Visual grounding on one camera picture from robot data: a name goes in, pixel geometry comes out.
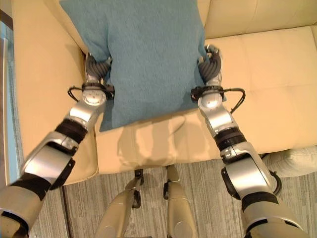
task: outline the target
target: gray cloth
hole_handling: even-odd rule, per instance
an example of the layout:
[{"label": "gray cloth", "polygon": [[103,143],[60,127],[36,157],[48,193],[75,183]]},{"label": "gray cloth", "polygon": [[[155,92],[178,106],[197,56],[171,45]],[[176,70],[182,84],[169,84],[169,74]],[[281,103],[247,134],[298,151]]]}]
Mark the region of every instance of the gray cloth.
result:
[{"label": "gray cloth", "polygon": [[307,175],[317,171],[317,145],[270,153],[263,161],[281,178]]}]

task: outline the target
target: sofa backrest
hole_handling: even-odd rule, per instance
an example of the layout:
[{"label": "sofa backrest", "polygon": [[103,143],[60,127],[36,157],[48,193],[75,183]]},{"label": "sofa backrest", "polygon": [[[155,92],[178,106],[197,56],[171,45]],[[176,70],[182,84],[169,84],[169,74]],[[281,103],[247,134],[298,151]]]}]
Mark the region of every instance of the sofa backrest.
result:
[{"label": "sofa backrest", "polygon": [[[59,5],[44,0],[84,53],[88,49]],[[197,0],[206,39],[317,23],[317,0]]]}]

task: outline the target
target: wire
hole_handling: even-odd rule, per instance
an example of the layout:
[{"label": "wire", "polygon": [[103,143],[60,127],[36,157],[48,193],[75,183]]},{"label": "wire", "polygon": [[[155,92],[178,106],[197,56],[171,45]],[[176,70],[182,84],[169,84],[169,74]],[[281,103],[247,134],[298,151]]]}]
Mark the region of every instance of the wire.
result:
[{"label": "wire", "polygon": [[276,189],[274,190],[274,195],[277,196],[281,190],[282,190],[282,181],[279,178],[279,176],[276,174],[276,172],[272,172],[271,170],[269,173],[276,179]]},{"label": "wire", "polygon": [[74,99],[76,102],[78,102],[79,100],[74,96],[74,94],[73,94],[73,92],[72,92],[73,90],[81,90],[81,88],[72,86],[72,87],[70,87],[70,88],[68,89],[68,91],[67,91],[68,95],[69,95],[72,99]]},{"label": "wire", "polygon": [[223,92],[230,92],[230,91],[233,91],[233,92],[241,92],[242,93],[242,96],[240,98],[240,100],[237,102],[237,104],[231,109],[230,113],[234,113],[235,110],[238,109],[239,106],[241,106],[241,104],[243,103],[243,101],[245,100],[246,98],[246,92],[244,91],[244,89],[242,88],[228,88],[228,89],[224,89]]}]

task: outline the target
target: teal pillow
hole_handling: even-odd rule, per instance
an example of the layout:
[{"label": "teal pillow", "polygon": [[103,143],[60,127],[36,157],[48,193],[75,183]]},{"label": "teal pillow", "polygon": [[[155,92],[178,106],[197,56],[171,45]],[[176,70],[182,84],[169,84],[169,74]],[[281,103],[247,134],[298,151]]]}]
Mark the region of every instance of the teal pillow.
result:
[{"label": "teal pillow", "polygon": [[192,109],[203,86],[197,60],[206,54],[196,0],[63,0],[63,9],[96,61],[112,57],[100,131]]}]

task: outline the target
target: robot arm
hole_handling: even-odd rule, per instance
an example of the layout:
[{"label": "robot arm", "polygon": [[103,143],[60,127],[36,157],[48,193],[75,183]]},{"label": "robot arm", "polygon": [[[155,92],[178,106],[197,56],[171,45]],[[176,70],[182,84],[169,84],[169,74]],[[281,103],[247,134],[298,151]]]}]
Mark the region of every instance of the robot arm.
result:
[{"label": "robot arm", "polygon": [[72,156],[85,135],[93,129],[106,100],[114,96],[114,92],[109,92],[101,84],[101,77],[109,69],[110,59],[96,63],[91,55],[87,56],[83,100],[78,101],[55,131],[30,153],[22,168],[22,176],[0,192],[1,237],[27,237],[48,190],[65,183],[75,165]]},{"label": "robot arm", "polygon": [[228,112],[222,105],[227,90],[221,88],[219,49],[207,46],[206,51],[209,60],[200,59],[199,64],[206,87],[194,89],[192,98],[198,99],[201,114],[225,163],[221,175],[227,190],[242,200],[245,238],[307,238],[290,209],[273,194],[269,170],[232,117],[237,107]]}]

